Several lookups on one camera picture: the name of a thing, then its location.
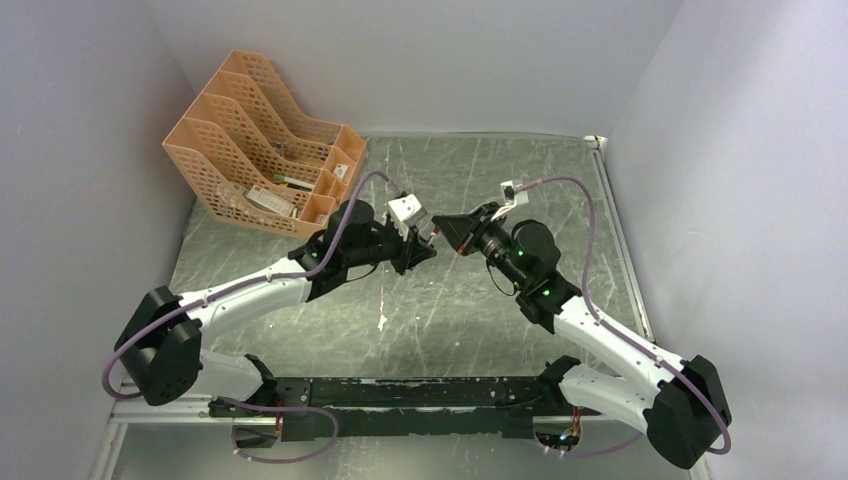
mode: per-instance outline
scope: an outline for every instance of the white bracket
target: white bracket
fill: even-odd
[[[389,201],[389,215],[401,238],[406,240],[411,227],[421,227],[424,219],[427,218],[427,210],[415,195],[407,195]]]

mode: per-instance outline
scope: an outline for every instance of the scratch mark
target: scratch mark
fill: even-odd
[[[474,147],[474,156],[471,158],[471,168],[468,170],[468,179],[465,181],[465,193],[462,194],[462,208],[460,212],[465,213],[465,201],[468,199],[468,186],[471,185],[471,175],[474,175],[474,164],[477,162],[477,151],[480,149],[482,138],[477,139],[477,146]]]
[[[385,303],[386,303],[385,300],[386,300],[386,298],[385,298],[385,295],[383,294],[383,286],[381,285],[380,286],[380,323],[377,324],[377,329],[380,330],[381,332],[383,331],[383,325],[385,325],[386,322],[389,321],[389,319],[386,318],[385,315],[383,315],[383,305],[385,305]]]
[[[424,352],[421,351],[421,342],[418,340],[418,324],[414,323],[415,327],[415,348],[418,350],[418,358],[421,360],[421,374],[427,374],[427,365],[424,364]]]
[[[409,186],[409,191],[415,194],[415,189],[412,188],[412,182],[409,180],[409,173],[406,171],[406,158],[403,156],[403,140],[398,138],[398,148],[400,148],[400,163],[403,166],[403,174],[406,177],[406,184]]]

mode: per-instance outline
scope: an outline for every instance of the mesh plastic basket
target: mesh plastic basket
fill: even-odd
[[[294,101],[271,61],[264,55],[234,50],[220,71],[250,77],[293,135],[303,140],[335,145],[356,162],[364,160],[365,140],[347,125],[306,116]]]
[[[227,62],[240,58],[234,55]],[[287,117],[266,97],[268,90],[251,77],[221,70],[163,145],[212,217],[307,238],[325,228],[327,217],[350,196],[364,164],[365,142],[349,127],[303,115],[282,80],[276,80],[288,98],[286,108],[293,105],[302,117],[298,120],[300,132],[313,132],[311,136],[295,134],[286,124]],[[265,81],[274,83],[268,78]],[[332,140],[324,141],[332,135]],[[279,139],[279,152],[269,138]],[[352,158],[342,146],[356,156]],[[337,170],[342,165],[343,172]],[[291,202],[297,213],[289,217],[260,209],[234,183],[264,187]]]
[[[269,182],[212,122],[184,117],[164,145],[198,199],[217,220],[306,238],[325,228],[318,223],[320,215],[329,215],[338,207],[332,197]],[[233,182],[267,188],[293,203],[300,212],[298,218],[260,210],[235,189]]]
[[[295,136],[256,82],[247,75],[219,71],[206,85],[204,92],[232,98],[238,102],[260,133],[268,139],[280,142],[282,156],[288,160],[320,167],[334,150],[339,158],[350,159],[349,155],[336,146]]]

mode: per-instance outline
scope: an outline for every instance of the cable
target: cable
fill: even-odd
[[[492,279],[492,283],[495,284],[495,288],[497,288],[499,292],[503,293],[507,297],[514,297],[515,294],[518,293],[518,290],[515,288],[515,286],[512,287],[512,293],[506,293],[503,291],[501,286],[498,285],[498,282],[495,281],[495,275],[492,273],[492,264],[488,260],[486,260],[486,270],[489,271],[489,278]]]
[[[330,242],[330,246],[327,248],[327,253],[324,255],[324,258],[321,259],[321,262],[315,268],[313,268],[312,270],[310,270],[308,272],[275,273],[275,274],[271,275],[270,279],[268,277],[265,277],[265,276],[262,276],[262,275],[252,277],[252,278],[248,278],[248,279],[242,280],[241,282],[234,283],[234,284],[232,284],[232,285],[230,285],[226,288],[222,288],[221,290],[218,290],[217,292],[210,293],[206,297],[206,301],[207,302],[214,302],[215,300],[218,300],[219,298],[225,297],[227,295],[230,295],[232,293],[235,293],[239,290],[242,290],[246,287],[249,287],[251,285],[255,285],[255,284],[260,283],[260,282],[279,280],[279,279],[283,279],[283,278],[311,277],[311,276],[314,276],[314,275],[317,275],[318,273],[320,273],[321,270],[323,270],[324,267],[326,267],[327,264],[330,262],[330,258],[333,256],[333,252],[336,251],[336,247],[338,246],[339,241],[342,238],[342,232],[344,232],[345,228],[347,228],[347,224],[350,221],[351,215],[353,214],[353,207],[354,207],[354,204],[356,203],[356,199],[359,197],[359,192],[362,190],[362,187],[365,185],[365,182],[368,181],[373,176],[381,177],[383,180],[386,181],[386,183],[389,184],[389,186],[392,187],[392,189],[395,192],[400,194],[400,189],[398,188],[398,186],[395,185],[395,183],[385,173],[378,172],[378,171],[371,171],[371,172],[368,172],[365,175],[363,175],[363,177],[361,179],[359,179],[359,182],[356,184],[356,187],[353,189],[353,193],[351,193],[351,195],[350,195],[350,201],[347,204],[347,208],[345,209],[344,215],[342,215],[341,222],[339,223],[339,229],[336,232],[336,234],[333,236],[333,240]],[[177,317],[179,315],[182,315],[183,313],[189,312],[191,310],[194,310],[197,307],[200,307],[201,305],[203,305],[203,303],[204,303],[203,299],[198,299],[198,300],[195,300],[194,302],[191,302],[187,305],[182,305],[182,306],[180,306],[180,308],[177,308],[176,310],[172,310],[172,311],[166,313],[165,315],[163,315],[163,316],[159,317],[158,319],[154,320],[153,322],[151,322],[150,325],[139,330],[138,333],[136,333],[135,335],[130,337],[129,340],[127,340],[126,342],[124,342],[123,345],[118,347],[118,349],[115,350],[115,353],[113,353],[112,356],[109,357],[109,360],[106,362],[106,367],[103,369],[103,373],[100,375],[100,384],[103,386],[103,390],[105,390],[106,393],[108,393],[111,397],[118,399],[118,400],[128,400],[128,399],[131,399],[131,398],[140,397],[141,392],[133,392],[133,393],[127,394],[127,393],[120,393],[120,392],[116,391],[114,388],[112,388],[112,385],[109,382],[109,375],[112,373],[112,369],[115,367],[115,364],[118,363],[118,361],[121,359],[121,357],[125,353],[127,353],[127,351],[130,348],[132,348],[136,343],[138,343],[139,340],[141,340],[142,338],[144,338],[148,334],[150,334],[150,332],[156,330],[157,328],[159,328],[161,325],[165,324],[166,322],[168,322],[172,318]]]
[[[253,455],[248,455],[242,449],[238,447],[238,443],[236,442],[236,430],[242,427],[233,428],[233,432],[230,435],[230,439],[233,442],[233,453],[238,455],[239,457],[257,463],[271,463],[271,464],[284,464],[284,463],[297,463],[302,462],[304,460],[309,460],[310,458],[315,458],[318,455],[326,452],[333,445],[336,444],[336,440],[339,438],[339,421],[336,419],[336,416],[332,413],[324,410],[323,408],[317,407],[263,407],[260,405],[251,405],[249,403],[239,402],[238,400],[226,397],[218,397],[220,400],[223,400],[227,403],[235,405],[236,407],[244,408],[246,410],[253,410],[256,412],[272,412],[272,413],[282,413],[282,412],[312,412],[324,415],[329,418],[331,422],[333,422],[333,434],[330,436],[330,439],[327,440],[327,443],[324,444],[323,447],[315,450],[314,452],[307,453],[306,455],[301,455],[295,458],[264,458],[264,457],[254,457]]]
[[[242,290],[244,288],[247,288],[251,285],[255,285],[255,284],[260,283],[260,282],[270,282],[270,281],[273,281],[273,280],[279,280],[279,279],[283,279],[283,278],[311,277],[311,276],[314,276],[314,275],[317,275],[318,273],[320,273],[321,270],[323,270],[324,267],[326,267],[327,264],[330,262],[330,258],[332,257],[333,252],[336,251],[336,247],[338,246],[339,241],[342,238],[342,233],[344,232],[345,228],[347,227],[348,222],[350,222],[351,215],[353,215],[353,207],[356,204],[356,199],[359,198],[359,193],[362,191],[362,187],[365,186],[365,182],[367,182],[369,179],[371,179],[374,176],[378,176],[378,177],[382,178],[383,180],[385,180],[386,183],[388,183],[389,186],[392,187],[392,190],[394,190],[395,193],[397,193],[397,194],[401,193],[400,188],[398,188],[398,186],[388,177],[388,175],[386,175],[383,172],[371,171],[371,172],[368,172],[365,175],[363,175],[362,178],[359,179],[359,182],[357,182],[356,187],[353,189],[353,193],[351,193],[351,195],[350,195],[350,201],[348,202],[347,208],[345,209],[344,214],[342,215],[342,219],[339,222],[338,231],[336,232],[336,235],[333,236],[333,240],[330,242],[330,246],[327,248],[327,253],[324,255],[324,258],[321,259],[321,262],[315,268],[313,268],[312,270],[310,270],[308,272],[275,273],[275,274],[271,275],[270,278],[265,277],[265,276],[256,276],[256,277],[248,278],[248,279],[245,279],[241,282],[234,283],[234,284],[232,284],[232,285],[230,285],[226,288],[222,288],[221,290],[218,290],[217,292],[210,293],[206,297],[205,302],[213,302],[215,300],[218,300],[219,298],[225,297],[227,295],[230,295],[232,293],[235,293],[239,290]],[[169,320],[171,320],[171,319],[173,319],[173,318],[175,318],[179,315],[182,315],[183,313],[189,312],[191,310],[194,310],[195,308],[200,307],[205,302],[204,302],[203,299],[198,299],[198,300],[191,302],[187,305],[182,305],[179,308],[177,308],[176,310],[172,310],[172,311],[168,312],[167,314],[159,317],[158,319],[154,320],[153,322],[151,322],[146,327],[139,330],[135,335],[130,337],[126,342],[124,342],[123,345],[118,347],[118,349],[115,350],[115,352],[112,354],[112,356],[109,357],[109,360],[106,362],[106,366],[103,368],[103,372],[100,375],[100,384],[103,386],[103,390],[106,391],[106,393],[109,394],[111,397],[118,399],[118,400],[128,400],[128,399],[131,399],[131,398],[140,397],[141,392],[121,393],[121,392],[118,392],[117,390],[115,390],[112,387],[112,384],[109,382],[109,376],[111,375],[112,369],[115,367],[115,364],[118,363],[118,361],[121,359],[121,357],[125,353],[127,353],[127,351],[130,348],[132,348],[136,343],[138,343],[139,340],[141,340],[142,338],[144,338],[145,336],[150,334],[150,332],[156,330],[157,328],[159,328],[160,326],[162,326],[163,324],[165,324]],[[228,401],[229,403],[231,403],[235,406],[241,407],[241,408],[245,408],[245,409],[249,409],[249,410],[256,410],[256,411],[260,411],[260,412],[314,412],[314,413],[319,413],[321,415],[328,417],[333,422],[333,436],[330,438],[329,441],[327,441],[326,445],[324,445],[323,447],[319,448],[318,450],[316,450],[316,451],[314,451],[310,454],[303,455],[301,457],[297,457],[297,458],[294,458],[294,459],[275,460],[275,459],[265,459],[265,458],[261,458],[261,457],[252,457],[250,455],[247,455],[244,452],[241,452],[238,448],[236,448],[236,454],[241,456],[242,458],[246,458],[248,460],[254,460],[254,461],[257,461],[257,462],[261,462],[261,463],[294,463],[294,462],[299,462],[299,461],[302,461],[302,460],[308,460],[310,458],[318,456],[321,453],[324,453],[325,451],[327,451],[330,447],[333,446],[333,444],[335,444],[336,438],[338,438],[338,433],[339,433],[338,420],[336,419],[335,416],[333,416],[332,413],[330,413],[326,410],[320,409],[320,408],[315,408],[315,407],[262,407],[262,406],[259,406],[259,405],[250,405],[250,404],[247,404],[247,403],[239,402],[239,401],[233,400],[233,399],[226,399],[226,401]]]
[[[567,181],[577,185],[580,190],[583,191],[583,195],[586,196],[586,201],[589,207],[589,246],[586,248],[586,260],[583,262],[583,276],[580,281],[580,289],[583,291],[583,301],[586,303],[586,308],[589,309],[589,313],[592,315],[592,318],[594,318],[595,321],[597,321],[599,324],[603,325],[603,327],[609,330],[610,333],[612,333],[613,335],[621,339],[623,342],[627,343],[628,345],[635,348],[643,355],[651,359],[651,361],[653,361],[655,364],[658,364],[669,372],[671,372],[672,375],[674,375],[678,380],[680,380],[680,382],[683,383],[683,385],[685,385],[686,388],[688,388],[698,400],[700,400],[700,402],[710,413],[710,416],[713,417],[713,420],[716,422],[716,425],[718,425],[719,430],[721,430],[721,436],[724,438],[724,445],[722,445],[721,448],[708,448],[707,451],[716,455],[727,454],[730,451],[730,432],[727,430],[727,425],[725,425],[724,419],[721,418],[721,415],[718,413],[715,407],[713,407],[712,403],[710,403],[707,397],[704,396],[704,394],[701,393],[700,390],[698,390],[698,387],[696,387],[691,380],[686,378],[686,376],[680,373],[680,371],[678,371],[668,362],[658,358],[657,355],[654,354],[651,350],[640,345],[638,342],[631,339],[623,332],[612,326],[606,320],[602,319],[598,312],[595,310],[595,306],[592,303],[591,298],[589,297],[589,267],[592,264],[592,249],[594,248],[595,243],[595,205],[592,201],[592,194],[591,192],[589,192],[589,188],[578,178],[571,177],[568,175],[554,175],[552,177],[540,178],[530,183],[521,185],[516,189],[516,193],[525,192],[545,183],[558,181]],[[639,439],[638,437],[631,438],[630,440],[622,443],[621,445],[608,448],[606,450],[600,450],[597,452],[585,452],[582,455],[574,455],[572,453],[571,455],[581,457],[606,455],[607,453],[617,452],[619,450],[623,450],[624,448],[629,447],[630,445],[635,443],[636,440]]]
[[[377,271],[377,267],[378,267],[379,265],[380,265],[379,263],[375,263],[375,264],[374,264],[374,266],[373,266],[373,267],[371,267],[371,270],[368,270],[368,273],[366,273],[366,274],[364,274],[364,275],[360,275],[360,276],[358,276],[358,277],[356,277],[356,278],[352,278],[352,279],[350,279],[350,280],[347,280],[347,281],[345,281],[345,283],[353,283],[353,282],[355,282],[355,281],[357,281],[357,280],[362,280],[363,278],[367,277],[368,275],[371,275],[372,273],[376,272],[376,271]]]

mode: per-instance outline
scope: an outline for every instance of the small package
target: small package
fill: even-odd
[[[242,185],[238,182],[233,182],[233,188],[235,188],[236,191],[239,192],[240,194],[247,195],[247,187],[245,187],[244,185]]]
[[[333,169],[333,174],[339,177],[339,180],[344,181],[344,175],[347,173],[347,165],[342,165],[341,163],[336,165],[336,168]]]
[[[292,205],[289,201],[274,195],[269,190],[262,188],[259,185],[254,185],[244,197],[263,210],[286,217],[294,217],[297,215],[294,205]]]

